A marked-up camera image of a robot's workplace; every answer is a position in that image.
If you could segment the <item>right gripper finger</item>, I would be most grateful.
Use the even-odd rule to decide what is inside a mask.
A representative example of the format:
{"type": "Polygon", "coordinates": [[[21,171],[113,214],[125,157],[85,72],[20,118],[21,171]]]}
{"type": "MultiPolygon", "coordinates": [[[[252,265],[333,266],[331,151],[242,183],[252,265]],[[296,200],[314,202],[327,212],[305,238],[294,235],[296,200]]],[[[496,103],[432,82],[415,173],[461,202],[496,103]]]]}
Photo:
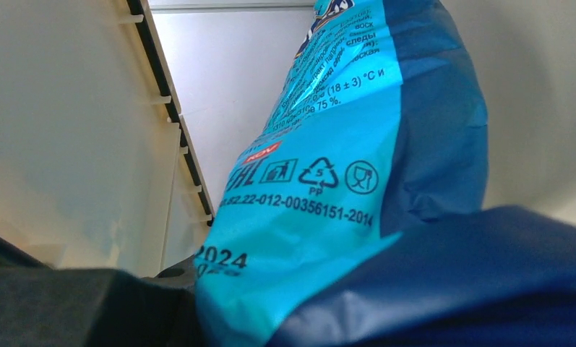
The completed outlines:
{"type": "Polygon", "coordinates": [[[0,238],[0,346],[203,346],[187,258],[155,277],[54,270],[0,238]]]}

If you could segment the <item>blue candy bag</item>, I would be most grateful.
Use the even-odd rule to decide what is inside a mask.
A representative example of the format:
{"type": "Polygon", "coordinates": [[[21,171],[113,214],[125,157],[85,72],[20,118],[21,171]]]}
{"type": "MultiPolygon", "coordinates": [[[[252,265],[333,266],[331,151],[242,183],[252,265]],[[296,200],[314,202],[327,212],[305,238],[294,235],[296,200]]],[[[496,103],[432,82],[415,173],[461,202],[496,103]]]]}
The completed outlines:
{"type": "Polygon", "coordinates": [[[318,1],[195,256],[208,346],[576,346],[576,227],[482,210],[487,112],[439,1],[318,1]]]}

